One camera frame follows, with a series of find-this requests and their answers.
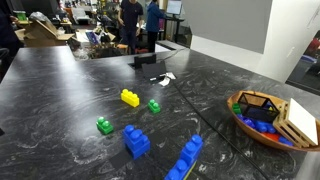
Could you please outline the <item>yellow building block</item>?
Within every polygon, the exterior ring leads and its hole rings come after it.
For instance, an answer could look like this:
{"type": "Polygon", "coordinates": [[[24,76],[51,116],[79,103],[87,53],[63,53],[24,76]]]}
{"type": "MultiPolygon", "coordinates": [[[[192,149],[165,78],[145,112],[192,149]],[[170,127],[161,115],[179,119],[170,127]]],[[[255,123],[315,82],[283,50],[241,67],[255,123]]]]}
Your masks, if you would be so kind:
{"type": "Polygon", "coordinates": [[[137,107],[140,104],[140,99],[137,94],[129,91],[128,89],[123,89],[121,92],[121,100],[129,104],[132,107],[137,107]]]}

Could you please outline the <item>yellow block under long block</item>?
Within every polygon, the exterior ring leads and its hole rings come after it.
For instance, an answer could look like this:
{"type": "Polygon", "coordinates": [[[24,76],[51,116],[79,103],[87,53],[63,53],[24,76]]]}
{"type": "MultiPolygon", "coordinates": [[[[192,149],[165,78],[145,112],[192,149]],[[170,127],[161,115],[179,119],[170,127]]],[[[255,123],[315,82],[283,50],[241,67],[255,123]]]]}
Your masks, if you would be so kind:
{"type": "Polygon", "coordinates": [[[188,172],[187,172],[187,173],[185,174],[185,176],[183,177],[183,180],[187,180],[187,178],[188,178],[189,175],[191,174],[193,168],[195,167],[196,163],[197,163],[197,161],[195,161],[195,162],[193,163],[193,165],[189,168],[188,172]]]}

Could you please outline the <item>cardboard box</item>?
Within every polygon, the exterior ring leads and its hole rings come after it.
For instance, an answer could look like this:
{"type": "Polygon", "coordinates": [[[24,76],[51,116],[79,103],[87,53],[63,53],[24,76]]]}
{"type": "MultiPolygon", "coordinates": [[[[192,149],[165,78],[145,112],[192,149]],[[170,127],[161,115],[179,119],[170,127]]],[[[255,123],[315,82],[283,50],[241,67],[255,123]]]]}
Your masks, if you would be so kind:
{"type": "Polygon", "coordinates": [[[27,47],[65,46],[73,34],[59,35],[52,23],[33,20],[28,22],[23,29],[16,30],[18,39],[27,47]]]}

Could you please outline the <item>black power outlet box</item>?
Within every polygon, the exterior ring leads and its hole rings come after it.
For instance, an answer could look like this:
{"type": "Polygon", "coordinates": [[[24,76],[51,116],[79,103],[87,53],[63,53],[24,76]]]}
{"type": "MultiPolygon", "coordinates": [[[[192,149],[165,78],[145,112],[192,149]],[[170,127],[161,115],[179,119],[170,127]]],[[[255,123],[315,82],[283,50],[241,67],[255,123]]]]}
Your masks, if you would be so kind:
{"type": "Polygon", "coordinates": [[[165,62],[158,62],[155,54],[135,56],[134,61],[129,63],[129,66],[134,70],[141,69],[144,77],[151,81],[161,79],[167,73],[165,62]]]}

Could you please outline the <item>computer monitor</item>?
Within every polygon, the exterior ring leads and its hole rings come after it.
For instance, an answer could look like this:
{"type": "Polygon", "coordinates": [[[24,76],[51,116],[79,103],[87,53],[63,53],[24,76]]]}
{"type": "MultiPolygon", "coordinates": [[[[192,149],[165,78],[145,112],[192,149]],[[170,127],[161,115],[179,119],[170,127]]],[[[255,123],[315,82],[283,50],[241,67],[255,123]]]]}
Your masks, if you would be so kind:
{"type": "Polygon", "coordinates": [[[166,12],[173,15],[179,15],[182,9],[182,0],[168,0],[166,12]]]}

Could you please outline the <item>person in dark shirt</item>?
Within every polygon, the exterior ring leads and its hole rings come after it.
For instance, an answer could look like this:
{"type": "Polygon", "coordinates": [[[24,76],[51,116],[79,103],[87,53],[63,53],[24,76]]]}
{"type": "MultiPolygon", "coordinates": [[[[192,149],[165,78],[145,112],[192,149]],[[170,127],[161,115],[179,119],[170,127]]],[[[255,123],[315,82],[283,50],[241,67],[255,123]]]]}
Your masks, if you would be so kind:
{"type": "Polygon", "coordinates": [[[118,21],[121,25],[122,39],[135,54],[137,36],[142,25],[143,8],[137,0],[122,0],[118,12],[118,21]]]}

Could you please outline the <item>small green block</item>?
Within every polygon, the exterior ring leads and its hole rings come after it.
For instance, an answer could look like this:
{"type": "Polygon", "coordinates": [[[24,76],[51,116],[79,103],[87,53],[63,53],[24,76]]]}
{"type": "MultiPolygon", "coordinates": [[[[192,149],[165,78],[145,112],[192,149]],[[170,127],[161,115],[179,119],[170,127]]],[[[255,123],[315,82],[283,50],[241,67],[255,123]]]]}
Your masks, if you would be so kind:
{"type": "Polygon", "coordinates": [[[153,113],[158,113],[161,110],[159,104],[154,99],[148,102],[148,107],[153,113]]]}
{"type": "Polygon", "coordinates": [[[96,126],[103,135],[107,135],[113,131],[113,126],[104,117],[97,119],[96,126]]]}

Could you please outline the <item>small green block near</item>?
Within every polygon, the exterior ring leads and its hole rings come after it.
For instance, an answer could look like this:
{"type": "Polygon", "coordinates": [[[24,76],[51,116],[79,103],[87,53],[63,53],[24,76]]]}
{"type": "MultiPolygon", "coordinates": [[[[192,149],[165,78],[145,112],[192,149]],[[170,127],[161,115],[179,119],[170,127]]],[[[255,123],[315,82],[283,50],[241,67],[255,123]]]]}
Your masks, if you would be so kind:
{"type": "Polygon", "coordinates": [[[97,119],[96,126],[103,135],[107,135],[113,131],[113,126],[104,117],[97,119]]]}

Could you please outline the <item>square blue base block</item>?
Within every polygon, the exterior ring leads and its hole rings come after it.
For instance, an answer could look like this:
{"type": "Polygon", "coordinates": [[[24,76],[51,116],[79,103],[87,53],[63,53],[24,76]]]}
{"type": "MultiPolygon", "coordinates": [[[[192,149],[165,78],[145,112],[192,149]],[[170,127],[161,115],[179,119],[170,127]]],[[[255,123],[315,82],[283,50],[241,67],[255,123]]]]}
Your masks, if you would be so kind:
{"type": "Polygon", "coordinates": [[[144,144],[126,144],[125,145],[129,148],[130,153],[132,154],[134,159],[139,158],[141,155],[146,153],[150,150],[150,140],[144,144]]]}

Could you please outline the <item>wooden crate with white board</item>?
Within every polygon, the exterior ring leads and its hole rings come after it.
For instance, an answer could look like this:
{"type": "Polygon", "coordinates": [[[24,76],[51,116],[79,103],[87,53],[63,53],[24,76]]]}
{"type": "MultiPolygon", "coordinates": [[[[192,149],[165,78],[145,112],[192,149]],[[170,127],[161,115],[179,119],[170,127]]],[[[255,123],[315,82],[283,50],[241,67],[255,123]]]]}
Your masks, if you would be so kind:
{"type": "Polygon", "coordinates": [[[319,121],[291,98],[277,105],[280,113],[273,121],[277,131],[301,149],[319,149],[319,121]]]}

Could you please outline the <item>long blue building block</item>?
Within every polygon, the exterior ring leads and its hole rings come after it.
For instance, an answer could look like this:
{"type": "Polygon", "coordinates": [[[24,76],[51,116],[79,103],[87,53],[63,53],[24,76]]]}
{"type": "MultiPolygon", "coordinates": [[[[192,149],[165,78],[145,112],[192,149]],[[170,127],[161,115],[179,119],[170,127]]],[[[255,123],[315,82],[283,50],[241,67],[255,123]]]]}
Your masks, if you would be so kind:
{"type": "Polygon", "coordinates": [[[194,134],[181,150],[179,159],[169,170],[164,180],[183,180],[189,168],[198,160],[202,147],[202,138],[198,134],[194,134]]]}

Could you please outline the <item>white paper tag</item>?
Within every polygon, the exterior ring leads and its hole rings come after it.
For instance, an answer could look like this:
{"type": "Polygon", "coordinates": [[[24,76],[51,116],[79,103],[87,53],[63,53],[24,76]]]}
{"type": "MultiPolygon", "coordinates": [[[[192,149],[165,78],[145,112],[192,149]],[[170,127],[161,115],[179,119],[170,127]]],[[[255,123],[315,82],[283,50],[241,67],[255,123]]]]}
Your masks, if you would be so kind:
{"type": "Polygon", "coordinates": [[[172,72],[165,74],[164,79],[160,82],[160,85],[167,86],[171,80],[175,80],[176,76],[172,72]]]}

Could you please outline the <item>person in blue hoodie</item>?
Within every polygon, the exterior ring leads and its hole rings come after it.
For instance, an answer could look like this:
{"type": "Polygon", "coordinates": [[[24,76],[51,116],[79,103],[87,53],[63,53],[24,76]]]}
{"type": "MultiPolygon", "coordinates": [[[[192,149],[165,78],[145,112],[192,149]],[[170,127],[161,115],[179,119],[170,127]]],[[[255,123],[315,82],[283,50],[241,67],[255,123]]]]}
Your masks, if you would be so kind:
{"type": "Polygon", "coordinates": [[[160,10],[158,0],[151,0],[147,6],[147,22],[146,31],[148,36],[148,50],[153,53],[155,51],[155,42],[159,32],[159,21],[165,19],[166,15],[160,10]]]}

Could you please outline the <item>small green block far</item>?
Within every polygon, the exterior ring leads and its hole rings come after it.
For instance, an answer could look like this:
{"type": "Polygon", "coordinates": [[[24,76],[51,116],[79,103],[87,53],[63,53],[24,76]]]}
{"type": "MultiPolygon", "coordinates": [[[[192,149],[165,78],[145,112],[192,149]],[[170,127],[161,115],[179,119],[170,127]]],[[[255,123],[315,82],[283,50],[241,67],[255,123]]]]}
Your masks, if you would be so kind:
{"type": "Polygon", "coordinates": [[[153,113],[158,113],[161,110],[159,104],[154,99],[148,102],[148,107],[153,113]]]}

